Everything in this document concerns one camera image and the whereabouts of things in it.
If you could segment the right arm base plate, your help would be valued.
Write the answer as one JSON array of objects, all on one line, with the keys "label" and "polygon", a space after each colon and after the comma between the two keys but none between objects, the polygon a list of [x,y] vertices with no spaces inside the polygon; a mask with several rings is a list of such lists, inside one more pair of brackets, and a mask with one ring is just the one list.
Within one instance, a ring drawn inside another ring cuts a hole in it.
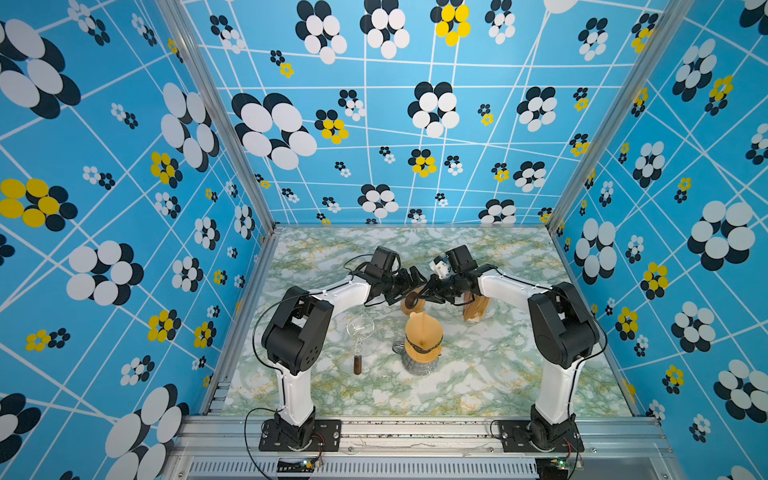
[{"label": "right arm base plate", "polygon": [[493,420],[490,434],[505,453],[575,454],[584,444],[573,421],[551,425],[542,419]]}]

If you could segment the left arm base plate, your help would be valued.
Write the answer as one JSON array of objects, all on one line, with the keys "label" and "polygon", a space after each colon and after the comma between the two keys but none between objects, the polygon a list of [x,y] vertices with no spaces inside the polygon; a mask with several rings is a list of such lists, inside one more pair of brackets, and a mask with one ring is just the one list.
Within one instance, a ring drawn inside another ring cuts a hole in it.
[{"label": "left arm base plate", "polygon": [[338,419],[309,419],[294,426],[281,417],[263,423],[258,450],[262,452],[337,452],[342,422]]}]

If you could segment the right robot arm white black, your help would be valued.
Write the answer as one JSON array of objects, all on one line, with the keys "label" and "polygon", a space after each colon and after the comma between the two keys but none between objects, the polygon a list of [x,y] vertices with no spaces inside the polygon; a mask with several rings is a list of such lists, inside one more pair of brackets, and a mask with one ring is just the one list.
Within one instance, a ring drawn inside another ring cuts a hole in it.
[{"label": "right robot arm white black", "polygon": [[592,312],[569,282],[541,285],[513,277],[491,264],[478,264],[465,245],[430,262],[431,274],[409,272],[421,287],[419,297],[432,303],[459,306],[465,294],[498,300],[528,314],[533,339],[544,363],[538,397],[531,407],[530,441],[552,450],[576,432],[573,396],[583,363],[599,343],[600,330]]}]

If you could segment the ribbed glass carafe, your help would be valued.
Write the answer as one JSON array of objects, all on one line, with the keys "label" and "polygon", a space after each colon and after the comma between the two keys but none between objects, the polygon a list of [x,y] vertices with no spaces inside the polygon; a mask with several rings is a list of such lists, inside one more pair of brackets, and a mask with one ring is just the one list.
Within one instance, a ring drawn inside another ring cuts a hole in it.
[{"label": "ribbed glass carafe", "polygon": [[392,345],[392,351],[400,357],[403,368],[414,376],[427,376],[434,373],[440,363],[440,357],[435,360],[422,363],[412,359],[405,350],[403,341],[396,341]]}]

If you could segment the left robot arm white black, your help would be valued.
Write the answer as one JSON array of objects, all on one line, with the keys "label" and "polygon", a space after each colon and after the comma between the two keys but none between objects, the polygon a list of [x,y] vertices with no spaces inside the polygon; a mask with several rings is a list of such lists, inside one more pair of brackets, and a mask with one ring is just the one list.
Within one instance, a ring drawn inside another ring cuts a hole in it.
[{"label": "left robot arm white black", "polygon": [[378,247],[369,261],[339,282],[314,290],[292,286],[284,293],[261,338],[267,357],[264,365],[277,375],[279,406],[273,423],[280,440],[304,447],[314,434],[311,369],[332,318],[379,298],[393,305],[426,283],[418,268],[403,267],[395,251]]}]

